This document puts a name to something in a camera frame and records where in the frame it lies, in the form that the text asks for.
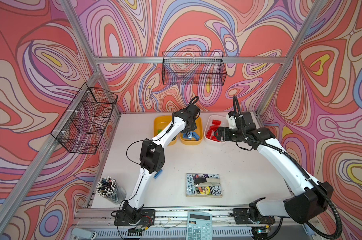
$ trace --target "glass cup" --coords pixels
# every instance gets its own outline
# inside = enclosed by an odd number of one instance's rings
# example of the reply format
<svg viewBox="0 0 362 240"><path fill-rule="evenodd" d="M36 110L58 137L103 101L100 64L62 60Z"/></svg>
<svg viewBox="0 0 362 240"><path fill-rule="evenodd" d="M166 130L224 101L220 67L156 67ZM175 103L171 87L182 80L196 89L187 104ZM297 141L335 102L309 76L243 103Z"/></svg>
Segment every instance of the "glass cup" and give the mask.
<svg viewBox="0 0 362 240"><path fill-rule="evenodd" d="M118 185L118 183L116 183L117 187L114 190L114 193L108 197L104 197L106 199L108 199L109 201L111 201L114 204L121 204L123 200L125 200L126 198L126 191L125 189L123 189L122 187L120 187Z"/></svg>

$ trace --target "book cover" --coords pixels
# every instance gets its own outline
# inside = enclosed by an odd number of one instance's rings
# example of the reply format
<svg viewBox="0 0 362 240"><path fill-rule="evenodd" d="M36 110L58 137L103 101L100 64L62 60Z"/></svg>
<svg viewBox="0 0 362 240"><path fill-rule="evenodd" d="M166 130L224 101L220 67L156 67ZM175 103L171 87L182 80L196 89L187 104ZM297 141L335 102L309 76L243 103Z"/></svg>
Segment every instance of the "book cover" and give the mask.
<svg viewBox="0 0 362 240"><path fill-rule="evenodd" d="M186 174L186 196L187 197L222 197L221 185L199 187L194 185L196 177L220 178L218 174Z"/></svg>

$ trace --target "yellow bin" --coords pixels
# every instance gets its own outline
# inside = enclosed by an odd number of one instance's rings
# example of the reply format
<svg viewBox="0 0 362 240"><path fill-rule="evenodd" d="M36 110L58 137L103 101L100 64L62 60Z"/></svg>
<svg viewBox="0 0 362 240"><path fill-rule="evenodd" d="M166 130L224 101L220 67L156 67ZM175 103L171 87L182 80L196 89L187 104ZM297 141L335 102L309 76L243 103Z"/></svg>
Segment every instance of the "yellow bin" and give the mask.
<svg viewBox="0 0 362 240"><path fill-rule="evenodd" d="M195 132L197 133L198 136L200 136L200 140L195 140L194 138L192 139L185 139L182 137L182 133L180 133L180 139L181 142L185 145L197 145L200 144L201 141L203 140L204 137L204 131L203 131L203 123L201 121L201 117L198 117L196 120L196 125L197 125L197 129L195 130Z"/></svg>
<svg viewBox="0 0 362 240"><path fill-rule="evenodd" d="M154 137L157 136L171 121L171 115L156 117L154 120ZM177 136L169 143L168 146L175 144L175 142L177 142Z"/></svg>

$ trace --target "pen holder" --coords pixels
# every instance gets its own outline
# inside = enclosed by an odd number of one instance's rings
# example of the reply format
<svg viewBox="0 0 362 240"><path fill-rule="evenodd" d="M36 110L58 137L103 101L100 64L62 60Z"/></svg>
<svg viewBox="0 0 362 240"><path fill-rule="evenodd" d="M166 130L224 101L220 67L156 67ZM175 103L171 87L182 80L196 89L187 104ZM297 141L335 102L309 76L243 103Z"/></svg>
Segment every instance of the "pen holder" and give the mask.
<svg viewBox="0 0 362 240"><path fill-rule="evenodd" d="M116 179L109 176L98 182L96 193L114 204L120 204L126 198L125 189L118 185Z"/></svg>
<svg viewBox="0 0 362 240"><path fill-rule="evenodd" d="M123 200L126 198L126 191L122 187L120 187L118 184L116 184L116 191L113 192L112 195L104 197L111 201L114 204L121 204Z"/></svg>

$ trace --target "pink swirl pattern wallpaper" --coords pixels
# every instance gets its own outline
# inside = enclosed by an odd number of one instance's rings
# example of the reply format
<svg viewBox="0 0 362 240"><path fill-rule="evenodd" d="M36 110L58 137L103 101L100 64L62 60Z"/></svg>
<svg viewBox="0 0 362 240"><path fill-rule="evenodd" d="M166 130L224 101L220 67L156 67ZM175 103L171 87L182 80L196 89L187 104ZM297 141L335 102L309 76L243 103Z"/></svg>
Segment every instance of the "pink swirl pattern wallpaper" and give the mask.
<svg viewBox="0 0 362 240"><path fill-rule="evenodd" d="M59 0L0 1L0 206L91 75ZM63 239L115 121L96 155L57 147L2 240Z"/></svg>
<svg viewBox="0 0 362 240"><path fill-rule="evenodd" d="M222 50L225 56L285 56L311 1L82 0L75 10L97 56L162 56ZM224 86L164 86L162 64L103 64L121 111L173 111L200 97L225 111L232 96L254 111L278 65L227 64Z"/></svg>
<svg viewBox="0 0 362 240"><path fill-rule="evenodd" d="M262 120L309 173L334 187L342 238L362 240L362 1L328 1ZM330 210L319 217L333 233Z"/></svg>
<svg viewBox="0 0 362 240"><path fill-rule="evenodd" d="M311 0L70 2L97 56L189 50L285 56L312 6ZM178 87L162 84L161 64L100 65L126 112L173 111L196 95L204 111L229 110L234 95L254 111L278 67L227 64L224 86ZM0 206L91 74L60 0L0 0ZM362 240L362 0L328 1L262 120L311 174L333 185L342 238ZM2 240L65 239L115 121L96 155L55 150ZM329 212L320 220L334 230Z"/></svg>

